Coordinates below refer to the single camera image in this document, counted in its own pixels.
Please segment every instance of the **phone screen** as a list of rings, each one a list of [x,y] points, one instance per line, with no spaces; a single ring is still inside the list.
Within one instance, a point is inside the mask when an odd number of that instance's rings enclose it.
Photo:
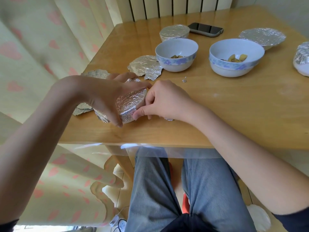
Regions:
[[[221,27],[210,26],[210,25],[206,25],[202,23],[191,23],[188,27],[192,30],[198,30],[198,31],[207,32],[211,34],[216,34],[222,30]]]

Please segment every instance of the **table leg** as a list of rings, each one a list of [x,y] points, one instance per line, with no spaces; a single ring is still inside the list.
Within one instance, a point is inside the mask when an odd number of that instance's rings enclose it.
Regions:
[[[123,169],[124,173],[127,174],[129,179],[133,182],[134,168],[128,156],[127,150],[121,149],[120,146],[110,146],[110,145],[106,145],[106,148],[117,160],[118,164]]]

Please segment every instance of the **crumpled aluminum foil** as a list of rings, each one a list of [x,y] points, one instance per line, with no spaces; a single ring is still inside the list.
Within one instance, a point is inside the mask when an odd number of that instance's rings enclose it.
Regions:
[[[188,26],[177,24],[162,28],[160,37],[162,41],[173,38],[187,38],[189,36],[190,28]]]
[[[252,28],[242,31],[241,39],[254,41],[264,47],[265,50],[279,45],[286,39],[286,35],[272,28]]]
[[[309,63],[309,41],[301,43],[296,50],[294,61],[297,64]]]
[[[153,55],[144,55],[134,59],[130,62],[128,69],[137,76],[145,75],[145,80],[150,79],[152,81],[161,75],[162,71],[162,67],[157,61],[156,56]]]
[[[128,79],[128,82],[138,82],[137,78]],[[124,124],[134,121],[133,113],[141,106],[145,105],[145,97],[147,94],[147,89],[140,89],[138,91],[130,92],[124,96],[121,96],[116,101],[116,108],[119,112],[120,119]],[[102,112],[94,110],[98,118],[103,122],[110,122],[106,115]]]
[[[82,75],[106,79],[107,76],[109,75],[109,73],[106,70],[98,69],[98,70],[95,70],[95,71],[89,71],[86,74],[82,74]],[[89,106],[87,103],[81,103],[75,108],[73,115],[78,116],[80,114],[83,114],[85,112],[92,111],[92,110],[93,110],[92,107]]]

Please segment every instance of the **aluminum foil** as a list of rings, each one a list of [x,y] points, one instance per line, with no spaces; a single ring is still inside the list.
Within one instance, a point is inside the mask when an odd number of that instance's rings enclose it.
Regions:
[[[159,75],[161,75],[162,67],[153,55],[144,55],[133,60],[128,69],[130,72],[134,72],[137,76],[145,75],[144,79],[150,79],[154,81]]]
[[[95,71],[87,72],[87,73],[82,74],[82,75],[83,76],[90,76],[90,77],[95,77],[95,78],[106,79],[107,76],[109,75],[109,73],[106,70],[98,69],[98,70],[95,70]],[[85,112],[92,111],[92,110],[93,110],[92,107],[89,106],[87,103],[81,103],[81,104],[79,104],[76,107],[76,109],[73,112],[73,115],[74,116],[78,116],[80,114],[83,114]]]
[[[177,24],[172,26],[164,27],[160,31],[160,37],[162,41],[173,39],[173,38],[187,38],[190,32],[188,26]]]
[[[254,41],[264,47],[265,50],[282,43],[286,35],[272,28],[252,28],[242,31],[241,39]]]
[[[137,78],[133,78],[133,79],[128,79],[126,83],[138,82],[138,81],[140,80]],[[133,113],[138,108],[145,105],[146,94],[147,94],[147,89],[140,89],[138,91],[130,92],[117,99],[116,108],[119,112],[120,119],[122,120],[124,124],[134,121]],[[106,123],[110,122],[104,113],[99,112],[97,110],[95,110],[95,113],[101,121],[106,122]]]
[[[309,63],[309,41],[301,43],[296,50],[294,61],[297,64]]]

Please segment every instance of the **light blue jeans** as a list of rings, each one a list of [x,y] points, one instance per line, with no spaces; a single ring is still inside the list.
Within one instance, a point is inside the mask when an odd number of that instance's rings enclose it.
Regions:
[[[214,151],[186,149],[205,157]],[[168,158],[162,156],[167,156],[164,148],[141,147],[137,152],[126,232],[161,231],[182,214]],[[223,158],[184,159],[181,180],[190,200],[190,214],[197,214],[220,232],[256,232],[233,173]]]

